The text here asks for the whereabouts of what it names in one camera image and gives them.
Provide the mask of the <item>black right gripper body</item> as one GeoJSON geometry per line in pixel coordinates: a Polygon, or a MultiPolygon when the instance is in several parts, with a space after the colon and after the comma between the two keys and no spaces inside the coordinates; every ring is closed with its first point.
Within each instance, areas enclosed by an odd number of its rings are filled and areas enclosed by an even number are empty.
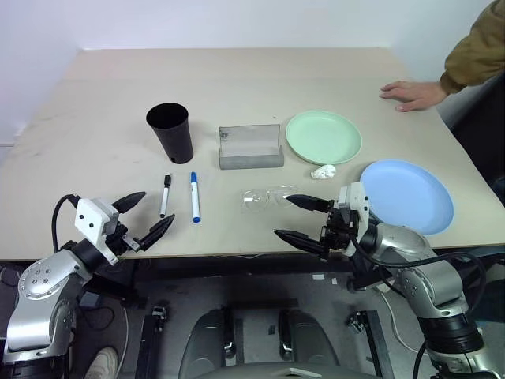
{"type": "Polygon", "coordinates": [[[360,216],[358,211],[344,206],[338,208],[334,200],[328,202],[327,223],[321,229],[320,242],[323,245],[323,258],[331,251],[352,257],[356,253],[353,240],[358,240],[360,216]]]}

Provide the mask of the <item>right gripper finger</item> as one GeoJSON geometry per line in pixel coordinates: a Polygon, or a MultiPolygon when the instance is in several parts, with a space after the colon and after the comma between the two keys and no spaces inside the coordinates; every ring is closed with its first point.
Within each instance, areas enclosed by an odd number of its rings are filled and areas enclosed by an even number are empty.
{"type": "Polygon", "coordinates": [[[292,194],[287,196],[286,200],[299,208],[303,208],[311,212],[317,211],[328,213],[330,208],[329,201],[304,194],[292,194]]]}
{"type": "Polygon", "coordinates": [[[319,259],[328,259],[329,249],[321,241],[297,231],[275,229],[274,233],[294,248],[311,253],[319,259]]]}

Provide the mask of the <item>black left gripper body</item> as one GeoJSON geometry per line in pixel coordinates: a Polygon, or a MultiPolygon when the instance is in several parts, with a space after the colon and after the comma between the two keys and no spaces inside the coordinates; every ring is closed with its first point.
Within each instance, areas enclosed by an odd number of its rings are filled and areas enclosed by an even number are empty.
{"type": "Polygon", "coordinates": [[[140,243],[128,235],[128,228],[121,222],[115,228],[114,233],[106,236],[106,246],[112,253],[126,253],[130,250],[138,252],[140,243]]]}

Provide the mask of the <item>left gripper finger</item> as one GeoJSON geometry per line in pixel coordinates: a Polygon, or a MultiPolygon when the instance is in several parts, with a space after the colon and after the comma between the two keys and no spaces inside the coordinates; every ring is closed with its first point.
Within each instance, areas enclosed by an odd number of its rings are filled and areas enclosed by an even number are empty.
{"type": "Polygon", "coordinates": [[[174,218],[175,214],[161,218],[143,238],[137,239],[136,242],[139,244],[140,250],[147,251],[158,242],[165,235],[174,218]]]}
{"type": "Polygon", "coordinates": [[[112,207],[117,210],[119,214],[125,214],[134,208],[146,195],[145,191],[131,193],[125,197],[116,200],[112,207]]]}

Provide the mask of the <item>person's bare hand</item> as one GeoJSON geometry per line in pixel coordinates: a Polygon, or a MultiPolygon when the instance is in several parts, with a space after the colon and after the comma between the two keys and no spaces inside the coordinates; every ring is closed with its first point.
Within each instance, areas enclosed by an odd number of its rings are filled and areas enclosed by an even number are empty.
{"type": "Polygon", "coordinates": [[[380,89],[380,97],[398,101],[399,112],[422,111],[442,103],[448,94],[439,82],[395,81],[380,89]]]}

